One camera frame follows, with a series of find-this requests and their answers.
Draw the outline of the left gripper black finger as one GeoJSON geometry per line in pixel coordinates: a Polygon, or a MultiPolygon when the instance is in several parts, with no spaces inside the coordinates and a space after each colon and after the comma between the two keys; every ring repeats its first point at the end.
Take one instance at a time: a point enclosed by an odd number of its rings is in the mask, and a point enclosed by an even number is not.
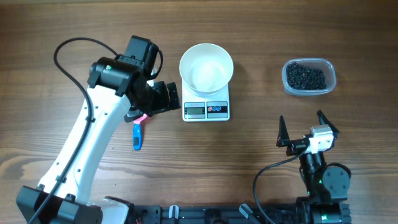
{"type": "Polygon", "coordinates": [[[169,93],[169,110],[177,110],[181,108],[178,90],[175,82],[166,84],[169,93]]]}
{"type": "Polygon", "coordinates": [[[124,116],[124,121],[126,123],[130,123],[130,122],[133,122],[134,120],[142,117],[143,115],[144,115],[144,113],[141,110],[139,110],[135,107],[130,107],[129,111],[124,116]]]}

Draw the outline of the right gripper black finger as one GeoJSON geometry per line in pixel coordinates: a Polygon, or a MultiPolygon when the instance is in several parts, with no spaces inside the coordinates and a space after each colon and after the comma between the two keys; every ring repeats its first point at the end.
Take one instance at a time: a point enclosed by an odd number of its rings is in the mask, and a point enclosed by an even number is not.
{"type": "Polygon", "coordinates": [[[318,116],[319,123],[321,125],[329,125],[329,127],[331,128],[331,130],[333,132],[333,136],[338,137],[340,131],[326,118],[326,116],[324,115],[322,110],[317,111],[317,116],[318,116]]]}
{"type": "Polygon", "coordinates": [[[284,146],[288,146],[289,143],[290,143],[289,133],[287,131],[287,127],[285,124],[285,119],[281,115],[279,117],[279,133],[278,133],[278,137],[277,137],[276,146],[284,147],[284,146]]]}

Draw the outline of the pink scoop with blue handle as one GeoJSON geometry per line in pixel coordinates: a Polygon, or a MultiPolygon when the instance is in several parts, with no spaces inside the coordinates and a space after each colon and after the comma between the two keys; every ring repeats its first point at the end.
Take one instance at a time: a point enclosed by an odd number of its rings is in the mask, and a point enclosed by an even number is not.
{"type": "Polygon", "coordinates": [[[141,123],[148,118],[148,115],[143,114],[140,118],[137,118],[133,121],[134,127],[133,127],[133,150],[134,151],[139,151],[141,150],[142,147],[142,125],[141,123]]]}

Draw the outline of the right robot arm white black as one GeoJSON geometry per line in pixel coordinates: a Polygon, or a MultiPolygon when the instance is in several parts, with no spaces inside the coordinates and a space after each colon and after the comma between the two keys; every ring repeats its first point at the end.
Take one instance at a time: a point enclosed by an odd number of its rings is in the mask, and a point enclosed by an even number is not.
{"type": "Polygon", "coordinates": [[[301,139],[291,140],[284,117],[279,118],[277,147],[285,147],[288,156],[297,156],[299,172],[307,190],[296,200],[298,223],[351,223],[348,199],[351,171],[343,164],[326,163],[324,153],[335,146],[339,130],[317,111],[318,126],[312,126],[301,139]]]}

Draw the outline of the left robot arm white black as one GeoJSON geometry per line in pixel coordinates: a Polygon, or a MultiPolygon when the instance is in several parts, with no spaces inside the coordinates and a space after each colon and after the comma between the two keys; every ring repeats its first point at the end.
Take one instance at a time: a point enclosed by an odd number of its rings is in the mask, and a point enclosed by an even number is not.
{"type": "Polygon", "coordinates": [[[157,80],[161,50],[132,36],[123,54],[100,58],[90,67],[83,106],[51,168],[34,188],[16,198],[27,223],[140,223],[134,204],[116,197],[91,203],[93,180],[120,122],[181,107],[175,83],[157,80]]]}

